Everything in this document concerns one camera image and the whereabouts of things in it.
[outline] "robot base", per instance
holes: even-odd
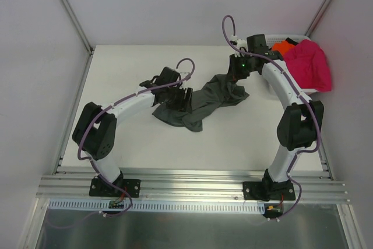
[[[288,182],[281,191],[276,192],[266,192],[262,181],[244,182],[243,190],[245,200],[281,201],[283,195],[284,201],[295,201],[294,187],[291,182]]]
[[[124,189],[131,198],[140,197],[140,184],[141,181],[138,179],[124,179],[120,178],[113,182],[114,185]],[[122,193],[113,187],[108,186],[101,178],[95,177],[91,181],[89,188],[90,197],[120,197]]]

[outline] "black mounting bracket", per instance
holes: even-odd
[[[263,55],[273,60],[284,60],[280,52],[269,49],[264,34],[256,34],[247,37],[247,46],[248,52]],[[261,75],[263,66],[266,63],[268,63],[268,60],[264,58],[249,55],[240,55],[239,57],[236,57],[234,54],[230,55],[227,79],[230,82],[237,82],[238,80],[246,79],[250,76],[250,73],[254,71],[258,71]]]
[[[131,198],[140,197],[141,180],[121,178],[119,182],[113,182],[114,185],[125,190]],[[122,193],[113,187],[108,186],[100,177],[95,177],[91,181],[89,188],[90,197],[120,197]]]
[[[87,103],[84,106],[72,134],[72,139],[76,144],[80,145],[84,132],[101,111],[101,105],[96,105],[93,102]],[[87,151],[94,160],[101,160],[111,152],[114,146],[117,118],[114,114],[104,113],[98,118],[96,124],[100,125],[98,128],[92,127],[88,132],[83,144],[83,151]]]
[[[257,194],[263,192],[264,185],[261,181],[249,181],[242,184],[245,200],[261,200]],[[270,201],[281,201],[282,195],[284,201],[295,201],[295,192],[292,183],[286,185],[281,192],[269,192],[267,196]]]

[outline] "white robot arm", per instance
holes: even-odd
[[[92,180],[91,196],[116,197],[120,194],[120,190],[127,189],[127,185],[133,181],[124,180],[111,152],[116,127],[125,119],[159,103],[166,103],[166,107],[172,110],[191,113],[192,89],[182,86],[194,71],[194,62],[192,65],[191,73],[178,72],[165,67],[159,76],[142,82],[136,93],[115,103],[99,106],[90,102],[85,105],[72,138],[79,145],[78,159],[90,160],[93,168],[100,175]],[[80,156],[81,150],[87,157]],[[132,197],[139,196],[139,186],[136,187],[136,191],[128,191]]]
[[[323,104],[312,101],[302,91],[287,70],[281,54],[268,48],[264,34],[248,37],[246,44],[236,37],[231,37],[228,43],[235,50],[230,55],[229,79],[236,82],[247,78],[251,72],[259,72],[269,82],[284,108],[277,127],[280,146],[276,157],[261,182],[244,182],[244,197],[270,201],[281,200],[285,195],[284,200],[295,200],[289,173],[298,155],[309,152],[305,148],[319,138]]]

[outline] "gray cloth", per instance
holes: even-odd
[[[201,90],[192,94],[192,114],[178,112],[166,108],[163,103],[153,112],[153,115],[174,127],[186,127],[190,131],[202,131],[202,120],[224,106],[234,106],[245,100],[249,94],[245,88],[236,83],[226,81],[227,75],[215,75]]]

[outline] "white wall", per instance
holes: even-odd
[[[323,138],[333,171],[346,180],[368,248],[373,246],[373,5],[335,0],[312,36],[326,52],[333,91],[325,105]]]
[[[304,34],[323,0],[69,0],[90,42],[225,45],[221,20],[238,35]]]
[[[0,247],[16,248],[86,60],[59,0],[0,0]]]

